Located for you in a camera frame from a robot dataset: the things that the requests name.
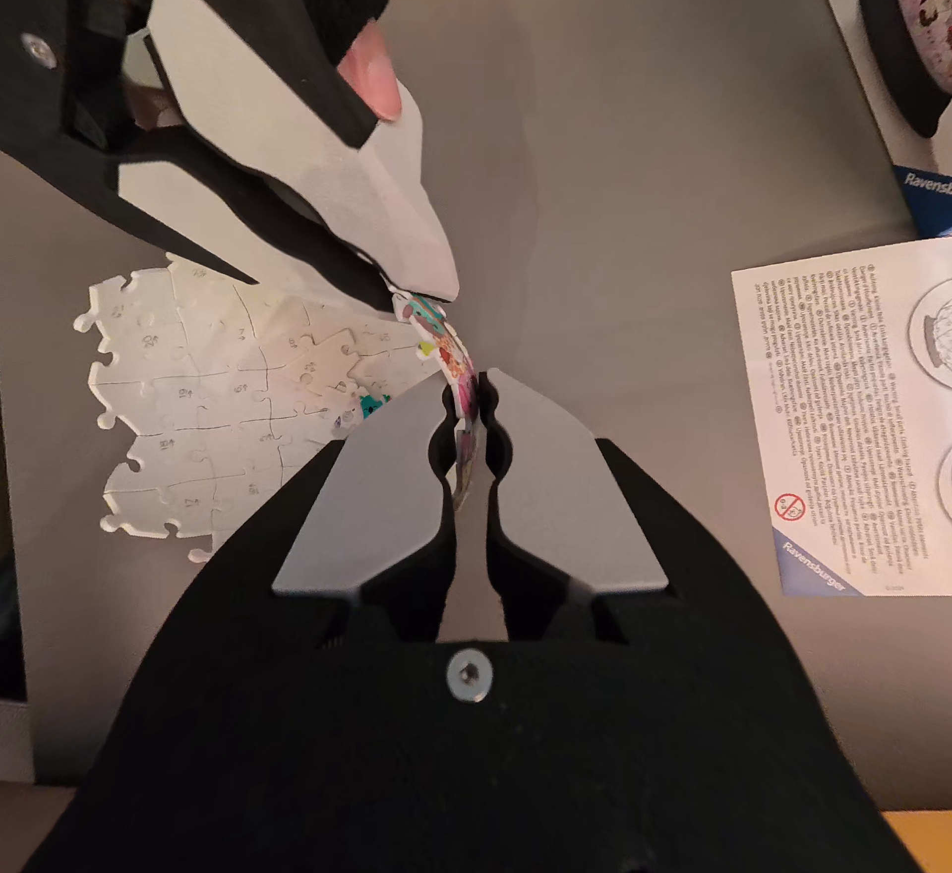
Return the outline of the white instruction leaflet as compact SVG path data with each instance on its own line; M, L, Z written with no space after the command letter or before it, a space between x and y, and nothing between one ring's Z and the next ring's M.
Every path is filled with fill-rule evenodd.
M951 594L951 239L732 273L782 591Z

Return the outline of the person's right forearm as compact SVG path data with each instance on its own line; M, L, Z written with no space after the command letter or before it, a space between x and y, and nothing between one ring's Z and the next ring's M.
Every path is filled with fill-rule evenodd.
M1 871L21 871L71 802L75 788L1 783Z

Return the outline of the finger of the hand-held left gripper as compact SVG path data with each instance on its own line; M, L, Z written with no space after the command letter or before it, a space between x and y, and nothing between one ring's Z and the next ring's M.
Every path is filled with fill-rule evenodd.
M374 262L302 213L302 203L289 203L268 177L202 146L166 146L121 163L118 195L244 283L333 308L392 308Z
M374 262L390 290L457 298L453 251L422 185L421 112L403 83L401 117L387 123L370 113L368 137L351 146L206 0L153 0L147 23L184 119L166 129L171 139L181 133L181 146L268 177Z

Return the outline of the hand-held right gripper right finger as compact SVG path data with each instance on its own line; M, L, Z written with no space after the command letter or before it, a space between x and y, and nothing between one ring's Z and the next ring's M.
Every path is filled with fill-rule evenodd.
M497 367L486 374L510 461L497 484L503 538L587 596L668 586L594 434Z

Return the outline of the yellow plastic bin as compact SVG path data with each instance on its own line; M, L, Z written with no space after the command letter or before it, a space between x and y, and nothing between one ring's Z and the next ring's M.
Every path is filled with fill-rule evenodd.
M885 811L884 817L924 872L951 872L951 811Z

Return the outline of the white half puzzle ball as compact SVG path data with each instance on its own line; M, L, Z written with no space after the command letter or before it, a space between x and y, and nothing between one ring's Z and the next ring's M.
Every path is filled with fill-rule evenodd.
M181 258L89 287L78 332L97 330L105 361L89 368L102 429L134 439L103 490L101 530L132 537L210 538L205 563L332 439L325 398L283 369L341 329L360 363L354 387L391 400L436 372L453 393L464 494L475 443L477 375L443 309L399 292L394 318L329 308L246 285Z

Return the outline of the person's left hand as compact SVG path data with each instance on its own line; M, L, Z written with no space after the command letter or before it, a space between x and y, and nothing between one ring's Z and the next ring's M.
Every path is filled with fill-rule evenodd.
M391 123L401 117L400 86L376 20L364 25L337 69L376 118Z

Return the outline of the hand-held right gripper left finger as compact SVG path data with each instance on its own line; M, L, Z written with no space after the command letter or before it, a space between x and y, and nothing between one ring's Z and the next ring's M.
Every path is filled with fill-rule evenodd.
M360 589L433 540L446 478L431 440L455 412L436 372L354 428L308 511L272 591L355 600Z

